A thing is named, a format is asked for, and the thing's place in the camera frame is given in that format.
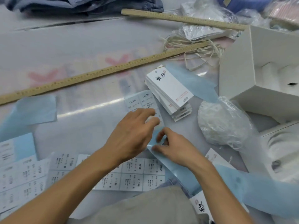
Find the table surface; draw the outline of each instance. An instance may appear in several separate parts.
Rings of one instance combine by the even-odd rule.
[[[17,31],[0,35],[0,94],[52,82],[161,52],[162,41],[180,23],[122,18],[77,25]],[[53,92],[57,95],[57,121],[33,126],[39,159],[53,151],[91,154],[104,145],[116,124],[125,116],[124,97],[147,89],[144,78],[158,62]],[[183,66],[183,61],[176,64]],[[219,69],[204,64],[195,74],[218,84]],[[193,113],[174,122],[159,107],[166,126],[189,139],[203,154],[213,148],[236,169],[246,171],[238,152],[208,144],[197,122],[202,100],[193,97]],[[0,122],[13,104],[0,107]],[[270,117],[249,114],[259,131],[277,125]],[[152,157],[144,151],[139,157]],[[83,218],[138,192],[91,191],[71,217]],[[253,208],[256,223],[273,223],[270,215]]]

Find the white string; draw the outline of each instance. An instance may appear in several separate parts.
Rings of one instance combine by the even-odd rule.
[[[192,44],[197,43],[197,42],[203,42],[203,41],[209,41],[210,42],[210,45],[208,45],[206,47],[198,48],[198,49],[194,49],[194,50],[185,52],[184,53],[184,58],[175,58],[177,56],[168,58],[168,60],[184,60],[186,68],[190,71],[194,71],[194,70],[199,69],[204,63],[208,63],[208,61],[213,56],[218,56],[220,58],[222,56],[222,53],[224,52],[224,48],[221,45],[214,44],[209,39],[208,40],[203,39],[203,40],[199,40],[199,41],[190,41],[189,39],[186,39],[185,37],[180,36],[180,35],[176,35],[176,34],[172,34],[172,35],[166,37],[165,39],[162,38],[162,37],[160,37],[160,38],[164,40],[164,42],[163,42],[164,51],[171,50],[171,49],[176,49],[176,48],[181,48],[181,47],[184,47],[184,46],[192,45]],[[196,57],[188,57],[188,58],[186,57],[186,54],[192,54],[192,53],[195,54]],[[203,58],[207,55],[210,55],[209,58],[207,60],[204,60]],[[202,64],[200,64],[199,66],[189,68],[187,60],[197,59],[197,58],[200,58],[204,62]]]

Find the yardstick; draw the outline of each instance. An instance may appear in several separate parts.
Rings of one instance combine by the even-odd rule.
[[[149,11],[142,11],[142,10],[135,10],[135,9],[123,9],[121,13],[123,15],[128,15],[128,16],[139,16],[139,17],[159,19],[159,20],[190,23],[190,24],[201,25],[201,26],[213,26],[221,29],[232,29],[232,30],[243,31],[246,28],[248,28],[247,25],[243,25],[243,24],[227,23],[227,22],[216,21],[216,20],[205,20],[205,19],[199,19],[199,18],[194,18],[189,16],[178,16],[178,15],[172,15],[166,13],[149,12]]]
[[[111,67],[106,67],[100,70],[91,71],[81,75],[76,75],[70,78],[62,79],[60,81],[48,83],[42,86],[29,88],[25,90],[20,90],[14,93],[4,94],[0,96],[0,105],[4,105],[13,101],[17,101],[23,97],[34,96],[38,94],[43,94],[52,90],[57,90],[66,86],[75,85],[77,83],[85,82],[87,80],[96,79],[104,75],[110,75],[115,72],[127,70],[140,65],[152,63],[155,61],[163,60],[168,57],[177,56],[181,53],[185,53],[194,49],[202,48],[208,46],[210,43],[208,41],[195,43],[185,47],[172,49],[163,53],[155,54],[152,56],[143,57],[140,59],[129,61],[125,64],[119,64]]]

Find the denim fabric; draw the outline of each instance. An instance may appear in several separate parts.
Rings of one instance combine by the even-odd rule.
[[[179,186],[184,192],[184,194],[186,195],[186,197],[188,197],[188,199],[192,198],[191,193],[189,193],[189,191],[185,189],[183,184],[176,177],[169,178],[166,182],[164,182],[162,185],[158,186],[157,188],[164,188],[172,185]]]
[[[161,0],[5,0],[5,5],[9,10],[49,14],[110,14],[123,8],[163,12]]]

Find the stack of clothes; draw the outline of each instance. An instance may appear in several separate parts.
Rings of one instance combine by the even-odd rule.
[[[5,0],[11,10],[49,14],[85,13],[87,15],[120,13],[122,9],[163,12],[161,0]]]

